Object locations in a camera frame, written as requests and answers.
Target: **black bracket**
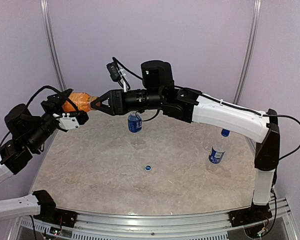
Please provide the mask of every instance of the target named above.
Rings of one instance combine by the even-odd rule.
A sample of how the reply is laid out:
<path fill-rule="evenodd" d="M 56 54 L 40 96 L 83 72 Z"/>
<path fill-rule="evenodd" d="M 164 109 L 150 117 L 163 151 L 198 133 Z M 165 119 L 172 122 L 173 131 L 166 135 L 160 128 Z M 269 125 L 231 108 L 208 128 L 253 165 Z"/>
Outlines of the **black bracket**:
<path fill-rule="evenodd" d="M 124 115 L 127 111 L 124 110 L 122 93 L 123 90 L 110 90 L 92 101 L 90 106 L 111 116 Z"/>
<path fill-rule="evenodd" d="M 78 214 L 75 211 L 56 208 L 56 203 L 45 190 L 34 191 L 33 195 L 38 199 L 40 214 L 33 216 L 35 219 L 46 223 L 73 228 Z"/>
<path fill-rule="evenodd" d="M 253 224 L 272 218 L 269 203 L 265 206 L 251 204 L 250 207 L 229 212 L 231 226 Z"/>
<path fill-rule="evenodd" d="M 5 165 L 14 175 L 19 173 L 32 159 L 29 149 L 20 140 L 11 139 L 0 147 L 1 165 Z"/>

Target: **orange object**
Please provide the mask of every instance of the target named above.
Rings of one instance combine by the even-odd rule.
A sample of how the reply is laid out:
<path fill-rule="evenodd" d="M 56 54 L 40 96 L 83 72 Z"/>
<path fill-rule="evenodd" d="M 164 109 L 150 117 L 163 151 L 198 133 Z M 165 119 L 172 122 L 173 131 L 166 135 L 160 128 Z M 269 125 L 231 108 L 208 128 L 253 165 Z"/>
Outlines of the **orange object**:
<path fill-rule="evenodd" d="M 89 112 L 90 110 L 95 110 L 95 109 L 91 108 L 90 103 L 92 101 L 96 100 L 97 98 L 98 98 L 97 96 L 90 96 L 89 94 L 87 94 L 85 92 L 73 92 L 69 96 L 69 99 L 75 105 L 77 105 L 78 109 L 80 111 L 83 110 L 86 113 Z M 66 113 L 75 111 L 74 107 L 68 101 L 66 101 L 62 105 L 62 108 Z"/>

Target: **aluminum frame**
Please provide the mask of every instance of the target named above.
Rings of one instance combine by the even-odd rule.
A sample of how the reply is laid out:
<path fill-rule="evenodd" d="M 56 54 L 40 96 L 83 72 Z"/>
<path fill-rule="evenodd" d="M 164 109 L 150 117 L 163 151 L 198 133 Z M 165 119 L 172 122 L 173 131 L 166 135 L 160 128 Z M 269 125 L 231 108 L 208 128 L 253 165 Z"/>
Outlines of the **aluminum frame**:
<path fill-rule="evenodd" d="M 40 0 L 40 5 L 41 5 L 41 11 L 42 11 L 42 17 L 43 17 L 43 23 L 44 23 L 44 29 L 45 29 L 45 34 L 51 54 L 51 59 L 52 63 L 54 66 L 55 74 L 56 74 L 56 79 L 58 81 L 59 87 L 62 91 L 66 90 L 66 83 L 64 81 L 60 64 L 59 64 L 59 59 L 57 55 L 57 50 L 56 50 L 56 45 L 54 41 L 54 35 L 52 31 L 52 25 L 51 25 L 51 20 L 50 20 L 50 13 L 49 13 L 49 5 L 48 5 L 48 0 Z"/>
<path fill-rule="evenodd" d="M 234 100 L 233 100 L 234 104 L 239 104 L 239 101 L 240 101 L 240 98 L 241 98 L 241 95 L 242 95 L 242 92 L 244 89 L 244 85 L 245 85 L 245 82 L 247 79 L 249 65 L 251 62 L 251 57 L 253 54 L 256 36 L 257 36 L 260 11 L 261 11 L 261 2 L 262 2 L 262 0 L 254 1 L 254 10 L 253 10 L 251 28 L 250 28 L 250 33 L 249 33 L 249 40 L 248 40 L 248 45 L 247 45 L 245 56 L 244 56 L 243 66 L 242 66 L 241 73 L 240 73 L 239 84 L 238 84 L 238 87 L 237 87 L 237 90 L 236 90 L 236 93 L 234 96 Z"/>
<path fill-rule="evenodd" d="M 270 208 L 272 215 L 275 214 L 274 197 L 271 198 Z M 231 227 L 228 216 L 229 211 L 218 211 L 200 214 L 185 215 L 165 215 L 165 216 L 138 216 L 138 215 L 115 215 L 103 213 L 91 213 L 77 211 L 78 217 L 74 228 L 63 227 L 62 231 L 66 236 L 61 239 L 67 240 L 186 240 L 186 239 L 204 239 L 207 240 L 224 239 L 227 232 L 242 229 L 243 226 Z M 283 218 L 285 229 L 289 240 L 298 240 L 298 232 L 295 221 L 292 217 L 291 210 L 286 198 L 277 200 L 277 218 Z M 258 223 L 245 225 L 250 227 Z M 16 240 L 20 227 L 32 229 L 31 219 L 27 216 L 16 219 L 10 236 Z M 35 229 L 38 232 L 48 232 L 50 227 L 59 226 L 35 220 Z"/>

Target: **blue bottle label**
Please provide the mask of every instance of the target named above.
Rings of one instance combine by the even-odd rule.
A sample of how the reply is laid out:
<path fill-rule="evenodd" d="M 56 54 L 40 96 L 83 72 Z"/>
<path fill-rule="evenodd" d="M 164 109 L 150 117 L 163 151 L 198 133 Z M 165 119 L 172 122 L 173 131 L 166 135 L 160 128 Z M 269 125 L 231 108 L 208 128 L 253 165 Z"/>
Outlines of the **blue bottle label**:
<path fill-rule="evenodd" d="M 222 157 L 224 156 L 225 152 L 219 152 L 214 150 L 214 148 L 212 147 L 210 155 L 209 155 L 209 160 L 210 162 L 212 162 L 213 164 L 218 164 L 221 162 Z"/>
<path fill-rule="evenodd" d="M 142 121 L 128 119 L 128 127 L 129 127 L 129 131 L 132 133 L 140 132 L 142 129 Z"/>

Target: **vertical metal pole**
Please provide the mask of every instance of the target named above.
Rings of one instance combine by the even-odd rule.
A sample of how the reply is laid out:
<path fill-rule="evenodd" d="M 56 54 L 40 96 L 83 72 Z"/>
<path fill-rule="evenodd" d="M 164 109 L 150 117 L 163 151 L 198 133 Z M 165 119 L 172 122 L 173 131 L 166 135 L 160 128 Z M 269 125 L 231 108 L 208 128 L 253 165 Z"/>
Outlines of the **vertical metal pole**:
<path fill-rule="evenodd" d="M 66 90 L 66 84 L 64 81 L 64 78 L 62 76 L 58 55 L 56 51 L 56 46 L 54 42 L 54 36 L 51 26 L 51 20 L 50 20 L 50 14 L 49 14 L 49 6 L 48 6 L 48 0 L 40 0 L 41 3 L 41 11 L 42 11 L 42 17 L 43 17 L 43 23 L 45 28 L 45 34 L 48 41 L 48 46 L 51 54 L 52 63 L 54 66 L 56 79 L 58 81 L 59 87 L 62 91 Z"/>
<path fill-rule="evenodd" d="M 255 46 L 256 36 L 257 36 L 259 16 L 260 16 L 260 10 L 261 10 L 261 1 L 262 0 L 254 1 L 254 10 L 253 10 L 251 28 L 250 28 L 250 33 L 249 33 L 249 40 L 248 40 L 248 45 L 247 45 L 247 49 L 246 49 L 245 56 L 244 56 L 244 62 L 243 62 L 243 66 L 242 66 L 242 70 L 241 70 L 241 74 L 240 74 L 239 84 L 236 89 L 236 93 L 235 93 L 235 97 L 234 97 L 234 101 L 233 101 L 234 104 L 239 104 L 240 97 L 242 95 L 244 85 L 246 82 L 249 65 L 250 65 L 252 53 L 253 53 L 254 46 Z"/>

